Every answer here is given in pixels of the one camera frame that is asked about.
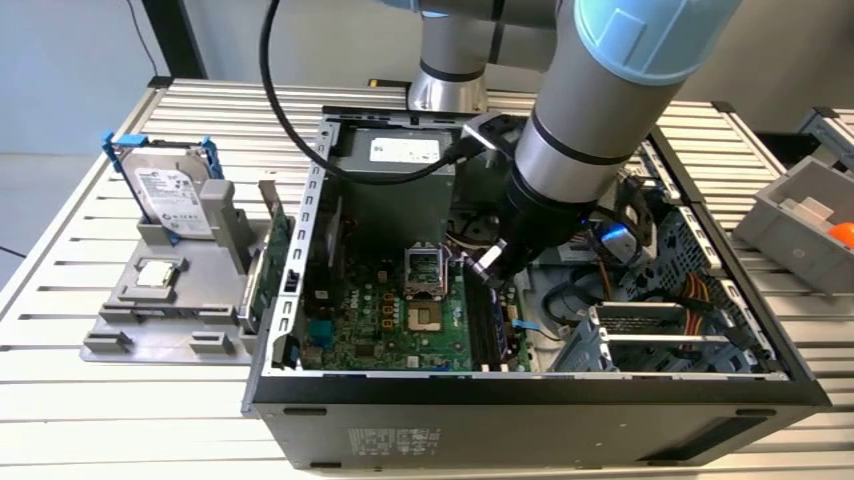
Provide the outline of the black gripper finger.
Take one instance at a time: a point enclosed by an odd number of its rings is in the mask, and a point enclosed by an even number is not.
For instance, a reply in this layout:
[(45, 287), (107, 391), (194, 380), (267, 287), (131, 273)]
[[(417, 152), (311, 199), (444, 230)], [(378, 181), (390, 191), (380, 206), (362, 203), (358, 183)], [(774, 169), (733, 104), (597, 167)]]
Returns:
[(470, 269), (490, 288), (500, 288), (505, 283), (501, 265), (505, 249), (506, 241), (498, 239), (477, 259), (468, 260)]

